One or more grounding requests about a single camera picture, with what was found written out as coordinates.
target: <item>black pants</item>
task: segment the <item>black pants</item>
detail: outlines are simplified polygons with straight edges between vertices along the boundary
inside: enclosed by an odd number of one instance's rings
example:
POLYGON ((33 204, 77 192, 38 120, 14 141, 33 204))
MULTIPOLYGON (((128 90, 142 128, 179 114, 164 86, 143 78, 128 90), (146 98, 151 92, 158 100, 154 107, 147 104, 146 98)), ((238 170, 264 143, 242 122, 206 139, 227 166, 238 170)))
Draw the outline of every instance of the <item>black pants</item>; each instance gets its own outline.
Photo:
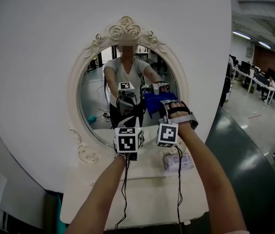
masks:
POLYGON ((119 122, 121 122, 122 120, 126 119, 127 117, 131 117, 131 116, 136 116, 133 117, 132 119, 128 120, 127 122, 125 122, 125 126, 126 127, 135 127, 136 125, 136 120, 137 117, 139 119, 139 124, 140 126, 142 126, 143 123, 143 117, 144 117, 144 102, 141 101, 139 105, 137 105, 134 110, 132 110, 132 112, 128 115, 122 115, 117 107, 114 107, 112 104, 110 104, 110 118, 112 121, 112 126, 113 128, 116 128, 119 124, 119 122))
POLYGON ((269 93, 269 90, 265 87, 261 87, 261 96, 264 97, 264 93, 269 93))

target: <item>person sitting at desk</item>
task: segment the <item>person sitting at desk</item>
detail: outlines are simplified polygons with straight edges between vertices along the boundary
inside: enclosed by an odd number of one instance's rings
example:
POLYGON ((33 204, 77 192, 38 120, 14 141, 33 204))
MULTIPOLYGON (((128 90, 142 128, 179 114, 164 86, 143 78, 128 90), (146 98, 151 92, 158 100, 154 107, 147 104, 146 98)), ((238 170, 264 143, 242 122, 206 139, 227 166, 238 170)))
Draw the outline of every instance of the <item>person sitting at desk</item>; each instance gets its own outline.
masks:
MULTIPOLYGON (((270 84, 269 87, 275 88, 275 82, 273 81, 273 77, 270 76, 270 84)), ((269 93, 269 90, 265 87, 261 87, 261 96, 259 97, 260 99, 266 99, 266 97, 264 97, 264 93, 269 93)))

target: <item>person's right arm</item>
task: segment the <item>person's right arm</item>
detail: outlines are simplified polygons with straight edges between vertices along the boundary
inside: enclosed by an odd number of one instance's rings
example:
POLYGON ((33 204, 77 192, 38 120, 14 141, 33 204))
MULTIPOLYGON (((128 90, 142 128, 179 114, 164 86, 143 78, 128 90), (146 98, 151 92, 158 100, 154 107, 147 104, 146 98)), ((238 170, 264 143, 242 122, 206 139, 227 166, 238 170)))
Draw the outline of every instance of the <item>person's right arm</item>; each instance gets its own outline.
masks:
MULTIPOLYGON (((171 108, 184 106, 171 103, 171 108)), ((170 118, 186 115, 176 112, 170 118)), ((213 234, 247 230, 232 185, 217 158, 200 140, 189 122, 179 124, 178 134, 190 150, 205 188, 213 234)))
POLYGON ((116 83, 116 73, 115 70, 111 67, 104 68, 104 74, 107 81, 107 85, 112 92, 112 94, 117 98, 118 96, 118 85, 116 83))

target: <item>blue rag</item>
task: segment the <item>blue rag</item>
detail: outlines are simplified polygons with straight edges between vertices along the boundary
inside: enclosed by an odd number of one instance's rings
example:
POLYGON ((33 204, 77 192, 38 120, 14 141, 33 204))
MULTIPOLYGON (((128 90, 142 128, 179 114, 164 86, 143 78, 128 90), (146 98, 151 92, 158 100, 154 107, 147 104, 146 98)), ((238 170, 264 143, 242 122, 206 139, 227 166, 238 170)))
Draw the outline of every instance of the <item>blue rag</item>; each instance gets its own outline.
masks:
POLYGON ((162 106, 161 100, 166 99, 177 99, 174 93, 161 93, 159 95, 154 95, 153 93, 145 94, 145 106, 148 110, 149 117, 152 119, 152 115, 159 111, 162 106))

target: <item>teal object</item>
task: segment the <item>teal object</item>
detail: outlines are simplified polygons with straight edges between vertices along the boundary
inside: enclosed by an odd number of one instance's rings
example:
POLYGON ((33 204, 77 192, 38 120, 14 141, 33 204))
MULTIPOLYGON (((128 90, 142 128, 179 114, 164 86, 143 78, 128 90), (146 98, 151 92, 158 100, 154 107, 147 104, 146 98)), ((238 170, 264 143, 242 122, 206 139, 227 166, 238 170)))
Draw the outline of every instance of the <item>teal object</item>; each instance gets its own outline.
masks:
POLYGON ((65 230, 66 230, 66 225, 60 220, 59 216, 60 216, 60 210, 61 210, 61 201, 59 196, 57 195, 58 198, 58 210, 56 213, 56 233, 57 234, 64 234, 65 230))
POLYGON ((97 117, 95 115, 90 115, 87 120, 89 124, 92 124, 97 120, 97 117))

